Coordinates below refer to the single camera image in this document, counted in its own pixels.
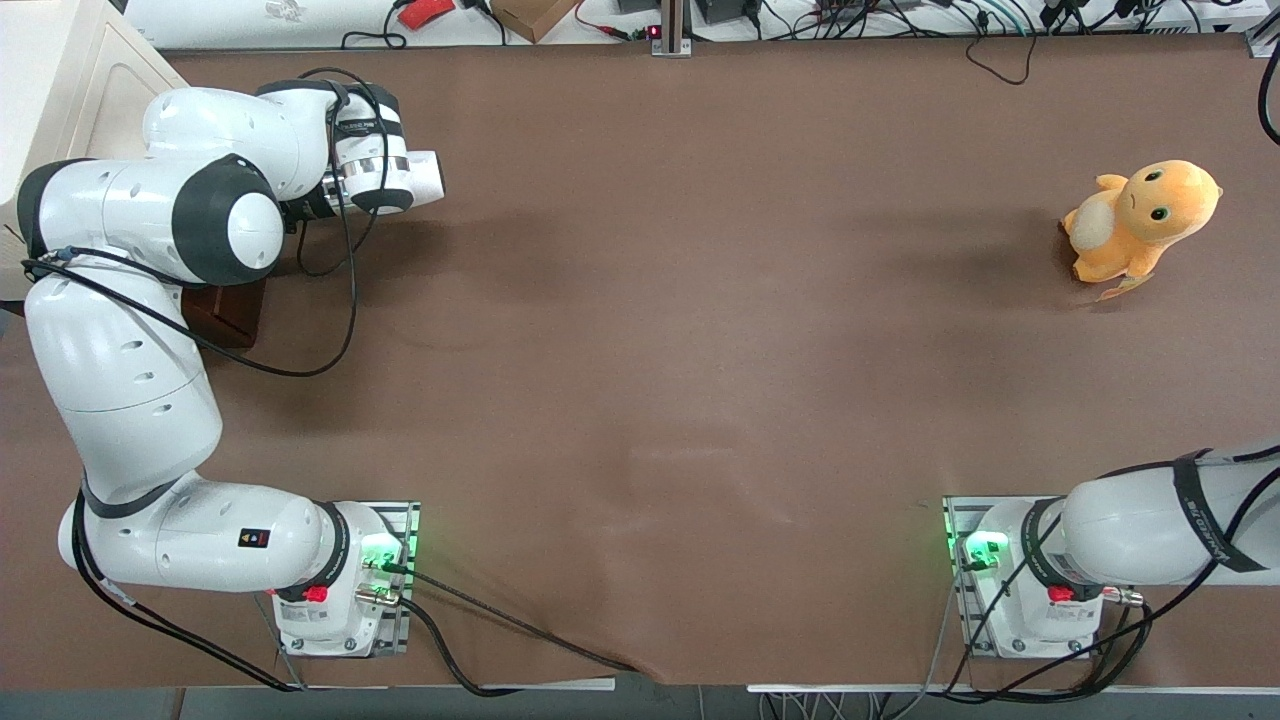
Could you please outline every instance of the white cabinet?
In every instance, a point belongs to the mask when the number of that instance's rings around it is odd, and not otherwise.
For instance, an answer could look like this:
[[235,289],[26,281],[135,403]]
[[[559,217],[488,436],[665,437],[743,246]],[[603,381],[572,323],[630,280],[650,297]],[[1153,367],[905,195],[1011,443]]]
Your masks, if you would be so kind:
[[142,156],[147,102],[186,85],[106,0],[0,0],[0,300],[29,287],[22,178],[65,158]]

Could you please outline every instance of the plush toy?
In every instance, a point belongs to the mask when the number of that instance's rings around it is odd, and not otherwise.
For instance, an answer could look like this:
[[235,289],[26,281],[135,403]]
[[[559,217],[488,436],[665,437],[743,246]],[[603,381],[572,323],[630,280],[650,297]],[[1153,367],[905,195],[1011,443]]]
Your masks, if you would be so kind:
[[1062,218],[1079,255],[1075,277],[1101,283],[1124,275],[1098,300],[1129,292],[1151,278],[1170,245],[1204,227],[1222,188],[1185,160],[1156,163],[1132,178],[1098,176],[1094,193]]

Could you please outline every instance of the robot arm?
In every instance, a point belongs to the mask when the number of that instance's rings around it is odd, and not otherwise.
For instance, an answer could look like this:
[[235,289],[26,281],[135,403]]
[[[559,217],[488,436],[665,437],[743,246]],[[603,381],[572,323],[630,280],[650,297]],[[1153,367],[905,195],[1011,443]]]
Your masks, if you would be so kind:
[[1277,477],[1280,441],[1116,470],[1066,497],[996,503],[960,544],[991,609],[992,647],[1064,656],[1093,642],[1103,598],[1128,593],[1119,588],[1190,584],[1210,562],[1210,584],[1280,584]]
[[[180,288],[169,281],[266,275],[283,245],[282,214],[332,217],[339,202],[398,213],[444,193],[435,154],[406,150],[396,100],[376,86],[173,90],[147,109],[145,140],[143,160],[35,170],[19,192],[20,225],[33,259],[63,251],[64,269],[180,327]],[[60,274],[32,287],[26,314],[84,465],[84,544],[105,575],[275,592],[282,633],[306,638],[308,653],[367,655],[380,609],[355,601],[367,579],[361,560],[398,552],[374,511],[201,478],[221,416],[184,334]],[[73,516],[69,507],[59,528],[69,565]]]

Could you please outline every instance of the cardboard box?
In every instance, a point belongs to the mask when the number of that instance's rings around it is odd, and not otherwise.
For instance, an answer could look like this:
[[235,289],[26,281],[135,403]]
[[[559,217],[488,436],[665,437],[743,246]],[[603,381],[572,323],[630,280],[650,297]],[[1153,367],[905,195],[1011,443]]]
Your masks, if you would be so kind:
[[530,42],[547,36],[577,0],[490,0],[493,17]]

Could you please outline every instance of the red object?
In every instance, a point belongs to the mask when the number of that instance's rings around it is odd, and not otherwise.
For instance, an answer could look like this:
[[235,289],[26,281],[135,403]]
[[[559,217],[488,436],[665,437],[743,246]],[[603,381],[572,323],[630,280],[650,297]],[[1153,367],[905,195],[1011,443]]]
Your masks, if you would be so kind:
[[302,600],[307,602],[324,602],[329,597],[329,588],[324,585],[311,585],[302,591]]
[[453,0],[413,0],[401,10],[401,24],[417,29],[453,9]]
[[1075,600],[1075,592],[1066,585],[1050,585],[1048,587],[1048,601],[1050,602],[1070,602]]

